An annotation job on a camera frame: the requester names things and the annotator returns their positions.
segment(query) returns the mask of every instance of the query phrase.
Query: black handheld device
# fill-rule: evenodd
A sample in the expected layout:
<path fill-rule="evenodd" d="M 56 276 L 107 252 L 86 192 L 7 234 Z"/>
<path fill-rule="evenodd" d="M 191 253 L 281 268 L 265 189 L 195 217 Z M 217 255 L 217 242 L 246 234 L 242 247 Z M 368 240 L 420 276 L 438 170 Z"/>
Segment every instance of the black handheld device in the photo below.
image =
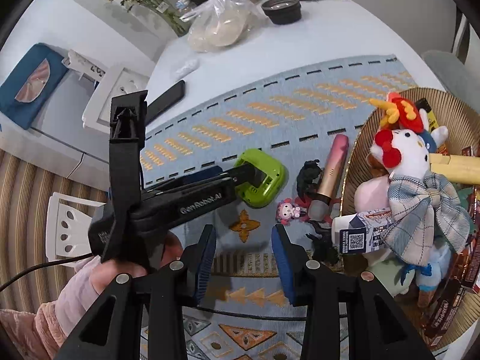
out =
<path fill-rule="evenodd" d="M 156 117 L 178 103 L 185 96 L 185 81 L 180 80 L 166 92 L 162 93 L 147 107 L 145 125 L 148 125 Z"/>

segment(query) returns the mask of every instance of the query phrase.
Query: plastic bag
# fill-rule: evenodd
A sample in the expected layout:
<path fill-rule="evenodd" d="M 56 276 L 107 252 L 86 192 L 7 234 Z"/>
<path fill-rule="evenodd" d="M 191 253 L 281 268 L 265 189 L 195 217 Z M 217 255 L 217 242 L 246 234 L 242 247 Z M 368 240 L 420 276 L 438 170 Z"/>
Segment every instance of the plastic bag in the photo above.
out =
<path fill-rule="evenodd" d="M 198 58 L 190 57 L 182 60 L 180 63 L 174 64 L 171 70 L 171 76 L 174 81 L 179 81 L 186 75 L 189 75 L 200 66 Z"/>
<path fill-rule="evenodd" d="M 208 0 L 181 17 L 195 19 L 188 34 L 190 47 L 215 51 L 245 38 L 262 25 L 263 17 L 250 0 Z"/>

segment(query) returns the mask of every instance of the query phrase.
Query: black cable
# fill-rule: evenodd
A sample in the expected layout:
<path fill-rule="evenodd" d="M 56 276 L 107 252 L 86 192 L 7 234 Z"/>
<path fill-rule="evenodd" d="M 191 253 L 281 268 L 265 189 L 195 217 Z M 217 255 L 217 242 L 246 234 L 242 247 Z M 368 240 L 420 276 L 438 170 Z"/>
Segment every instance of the black cable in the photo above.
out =
<path fill-rule="evenodd" d="M 140 188 L 142 188 L 142 191 L 145 189 L 145 186 L 143 185 L 143 169 L 142 169 L 142 164 L 140 164 Z"/>
<path fill-rule="evenodd" d="M 65 264 L 65 263 L 74 263 L 76 261 L 84 260 L 87 259 L 88 257 L 92 257 L 93 253 L 88 253 L 84 254 L 83 256 L 78 256 L 78 257 L 72 257 L 70 259 L 59 259 L 57 261 L 51 261 L 51 262 L 44 262 L 42 264 L 34 265 L 31 266 L 30 268 L 25 269 L 24 271 L 21 271 L 18 275 L 14 276 L 12 279 L 10 279 L 8 282 L 3 284 L 0 287 L 0 292 L 2 292 L 5 288 L 7 288 L 10 284 L 15 283 L 18 279 L 22 278 L 23 276 L 29 274 L 30 272 L 36 271 L 37 269 L 40 268 L 47 268 L 49 266 L 58 266 L 60 264 Z"/>

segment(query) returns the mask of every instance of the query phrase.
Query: table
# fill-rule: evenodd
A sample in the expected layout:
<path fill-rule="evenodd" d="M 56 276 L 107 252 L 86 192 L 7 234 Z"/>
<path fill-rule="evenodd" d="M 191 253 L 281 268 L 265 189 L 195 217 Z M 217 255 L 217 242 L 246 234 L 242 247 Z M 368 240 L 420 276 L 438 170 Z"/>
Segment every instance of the table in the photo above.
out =
<path fill-rule="evenodd" d="M 258 33 L 220 52 L 196 53 L 187 37 L 169 43 L 147 84 L 152 103 L 174 83 L 172 69 L 198 58 L 200 67 L 187 75 L 182 101 L 151 122 L 146 132 L 227 91 L 317 62 L 361 55 L 395 54 L 421 87 L 444 90 L 420 56 L 391 28 L 351 0 L 302 2 L 302 19 L 277 26 L 269 20 Z"/>

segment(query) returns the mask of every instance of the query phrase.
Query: chair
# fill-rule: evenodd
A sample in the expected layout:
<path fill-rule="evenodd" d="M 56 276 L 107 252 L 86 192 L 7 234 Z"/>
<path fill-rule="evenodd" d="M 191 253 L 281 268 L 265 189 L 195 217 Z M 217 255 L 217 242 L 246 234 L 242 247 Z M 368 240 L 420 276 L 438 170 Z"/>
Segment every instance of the chair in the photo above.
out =
<path fill-rule="evenodd" d="M 430 50 L 421 57 L 448 92 L 480 112 L 480 40 L 471 26 L 465 64 L 457 58 L 460 40 L 468 25 L 464 18 L 465 16 L 462 17 L 455 37 L 453 52 Z"/>
<path fill-rule="evenodd" d="M 70 258 L 91 252 L 88 227 L 92 218 L 71 206 L 60 203 L 61 200 L 90 207 L 99 207 L 104 204 L 58 192 L 53 193 L 49 200 L 45 233 L 45 254 L 49 262 L 59 260 L 57 256 Z M 62 265 L 74 267 L 75 262 Z"/>

